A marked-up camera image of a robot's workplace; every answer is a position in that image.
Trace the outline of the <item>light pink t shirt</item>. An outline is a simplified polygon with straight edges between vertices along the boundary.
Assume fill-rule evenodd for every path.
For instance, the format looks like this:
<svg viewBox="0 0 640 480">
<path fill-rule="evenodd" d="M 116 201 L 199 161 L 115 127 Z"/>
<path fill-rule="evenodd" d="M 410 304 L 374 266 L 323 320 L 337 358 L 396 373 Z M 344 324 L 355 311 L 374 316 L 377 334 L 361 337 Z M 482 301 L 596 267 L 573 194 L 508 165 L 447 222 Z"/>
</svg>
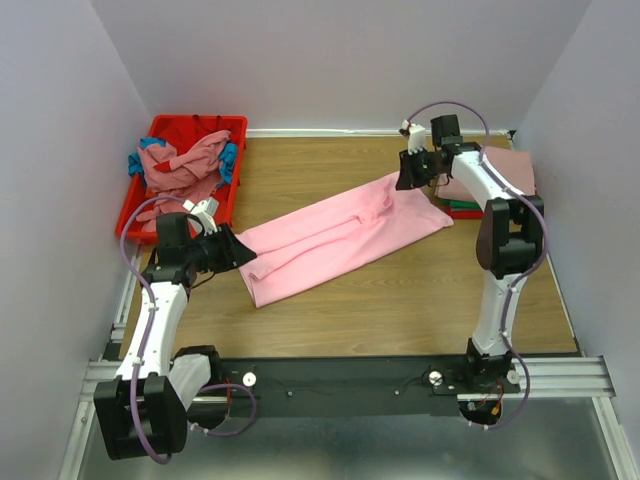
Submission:
<svg viewBox="0 0 640 480">
<path fill-rule="evenodd" d="M 358 269 L 453 225 L 397 172 L 242 232 L 257 258 L 240 274 L 257 308 Z"/>
</svg>

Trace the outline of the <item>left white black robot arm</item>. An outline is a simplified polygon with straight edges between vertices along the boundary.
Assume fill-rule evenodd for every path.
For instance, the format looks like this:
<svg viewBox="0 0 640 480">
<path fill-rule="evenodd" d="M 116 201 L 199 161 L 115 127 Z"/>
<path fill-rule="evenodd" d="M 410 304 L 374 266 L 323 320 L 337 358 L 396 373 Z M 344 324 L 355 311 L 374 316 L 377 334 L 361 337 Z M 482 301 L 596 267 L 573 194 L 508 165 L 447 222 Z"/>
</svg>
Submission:
<svg viewBox="0 0 640 480">
<path fill-rule="evenodd" d="M 166 464 L 184 449 L 193 400 L 216 390 L 229 396 L 235 388 L 215 347 L 172 351 L 197 278 L 235 270 L 257 255 L 205 213 L 163 214 L 156 233 L 155 254 L 138 275 L 142 300 L 131 344 L 113 379 L 97 384 L 93 400 L 111 459 L 148 456 Z"/>
</svg>

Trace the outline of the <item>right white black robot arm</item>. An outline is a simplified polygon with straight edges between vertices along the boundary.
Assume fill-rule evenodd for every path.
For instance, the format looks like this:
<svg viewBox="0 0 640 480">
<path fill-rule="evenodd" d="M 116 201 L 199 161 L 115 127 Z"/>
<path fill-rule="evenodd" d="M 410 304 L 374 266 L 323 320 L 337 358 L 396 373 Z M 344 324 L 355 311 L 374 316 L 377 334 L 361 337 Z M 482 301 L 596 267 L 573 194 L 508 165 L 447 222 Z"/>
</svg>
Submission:
<svg viewBox="0 0 640 480">
<path fill-rule="evenodd" d="M 432 151 L 425 127 L 405 120 L 399 132 L 408 146 L 399 154 L 398 190 L 417 189 L 444 175 L 459 181 L 482 210 L 476 240 L 476 259 L 485 271 L 480 316 L 453 374 L 466 389 L 480 392 L 505 380 L 511 370 L 519 296 L 546 257 L 544 203 L 509 183 L 484 147 L 465 141 L 455 115 L 431 121 Z"/>
</svg>

